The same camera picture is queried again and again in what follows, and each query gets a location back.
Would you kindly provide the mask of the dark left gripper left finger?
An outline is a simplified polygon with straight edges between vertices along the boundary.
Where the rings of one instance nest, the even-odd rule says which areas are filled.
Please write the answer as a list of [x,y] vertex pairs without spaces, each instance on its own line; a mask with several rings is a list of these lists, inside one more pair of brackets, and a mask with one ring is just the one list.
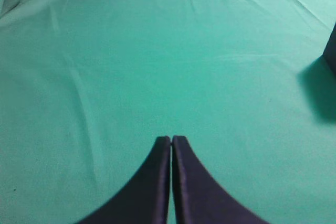
[[143,164],[103,206],[79,223],[167,223],[171,141],[157,137]]

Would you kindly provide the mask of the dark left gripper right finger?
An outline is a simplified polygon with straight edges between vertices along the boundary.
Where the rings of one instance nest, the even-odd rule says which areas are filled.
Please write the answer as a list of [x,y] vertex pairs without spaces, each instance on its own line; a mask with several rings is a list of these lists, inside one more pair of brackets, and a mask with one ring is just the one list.
[[177,223],[266,223],[217,183],[185,136],[173,137],[172,151]]

